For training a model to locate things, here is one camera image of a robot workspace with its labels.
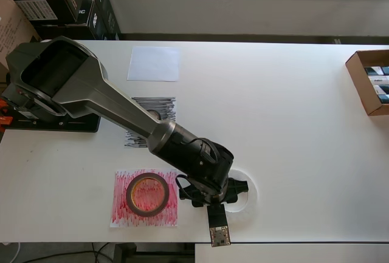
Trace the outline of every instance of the black cable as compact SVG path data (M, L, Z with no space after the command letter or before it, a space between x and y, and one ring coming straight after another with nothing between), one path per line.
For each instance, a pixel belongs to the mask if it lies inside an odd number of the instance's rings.
M49 259L49 258L53 258L53 257L67 256L67 255L76 255L76 254L85 254L85 253L99 254L99 252L96 252L96 251L80 251L80 252L60 253L60 254L54 254L54 255L50 255L50 256L46 256L46 257L40 257L40 258L36 258L36 259L27 260L27 261L24 261L22 263L31 263L31 262L45 260L45 259ZM110 260L112 263L114 262L114 260L112 258L110 258L109 256L107 256L107 255L105 255L103 253L100 253L100 255L104 256L105 258Z
M104 257L107 257L107 255L105 255L105 254L103 254L103 253L101 253L101 252L102 252L102 249L103 249L105 246L107 246L108 244L109 244L109 242L108 242L108 243L105 243L100 249L98 249L97 254L95 254L95 263L97 263L97 257L98 257L99 254L102 255L102 256L104 256Z
M94 250L95 250L95 245L93 244L93 242L92 242L91 244L92 244L92 250L94 251ZM98 256L98 254L95 254L95 258L96 258L96 260L97 260L97 263L100 263L100 262L98 261L98 259L97 259L97 256Z
M187 199L191 200L191 201L194 201L194 202L197 202L197 203L201 203L201 204L206 204L205 201L200 201L200 200L197 200L197 199L194 199L193 197L191 197L182 187L181 183L178 181L178 178L183 178L185 179L186 181L188 181L187 179L187 176L185 175L182 175L182 174L179 174L177 175L176 177L176 184L178 186L178 188L180 188L180 190L185 194L185 196L187 197Z

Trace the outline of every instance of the white paper sheet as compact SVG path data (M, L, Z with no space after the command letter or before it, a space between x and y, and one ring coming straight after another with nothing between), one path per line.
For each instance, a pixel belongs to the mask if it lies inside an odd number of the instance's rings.
M177 82L179 55L175 47L135 46L127 80Z

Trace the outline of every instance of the wall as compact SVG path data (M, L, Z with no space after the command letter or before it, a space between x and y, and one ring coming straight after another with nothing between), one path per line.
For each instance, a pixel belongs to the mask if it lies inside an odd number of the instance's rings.
M123 33L389 36L388 0L111 0Z

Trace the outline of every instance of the copper tape roll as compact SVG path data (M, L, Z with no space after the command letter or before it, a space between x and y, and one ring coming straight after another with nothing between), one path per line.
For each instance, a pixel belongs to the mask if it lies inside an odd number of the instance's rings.
M164 197L161 203L152 210L142 210L137 206L137 202L134 201L135 195L137 193L137 188L144 180L147 179L151 179L159 182L159 184L162 186L162 189L164 191ZM168 204L168 200L169 200L169 186L164 178L162 178L160 175L155 173L143 173L141 175L138 175L129 183L127 187L127 191L126 191L127 205L129 209L133 213L137 214L138 216L143 216L143 217L156 216L165 208L165 206Z

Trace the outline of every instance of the cable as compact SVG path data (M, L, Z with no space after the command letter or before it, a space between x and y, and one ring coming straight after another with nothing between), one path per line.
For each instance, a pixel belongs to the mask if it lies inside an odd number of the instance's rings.
M18 257L19 255L19 251L20 251L20 243L18 243L18 251L16 251L16 254L14 255L13 259L10 261L10 263L12 263L13 261L15 261L16 257Z
M111 257L109 257L109 256L107 256L107 255L105 255L103 253L99 253L99 252L100 251L80 251L80 252L71 252L71 253L60 253L60 254L54 254L54 255L50 255L50 256L46 256L46 257L40 257L40 258L36 258L36 259L27 260L27 261L24 261L22 263L31 263L31 262L45 260L45 259L49 259L49 258L53 258L53 257L67 256L67 255L76 255L76 254L85 254L85 253L100 254L100 255L104 256L105 258L107 258L112 263L114 262L114 260Z
M97 261L97 257L98 257L99 254L100 254L100 255L103 255L104 257L107 257L107 255L101 253L101 251L102 251L102 249L103 249L105 246L107 246L108 244L109 244L109 242L108 242L108 243L105 243L100 249L98 249L97 254L95 254L95 263L98 262L98 261Z
M92 242L91 244L92 244L92 250L95 250L95 245L93 244L93 242ZM98 254L95 254L95 258L96 258L96 260L97 260L97 263L100 263L100 262L98 261L98 259L97 259L97 256L98 256Z
M191 200L191 201L194 201L194 202L197 202L197 203L201 203L201 204L207 204L205 201L200 201L200 200L197 200L197 199L194 199L193 197L191 197L182 187L181 183L178 181L178 178L183 178L185 179L186 181L189 182L189 180L187 179L187 176L185 175L182 175L182 174L179 174L177 175L176 177L176 184L178 186L178 188L180 188L180 190L182 191L182 193L185 194L185 196L187 197L187 199Z

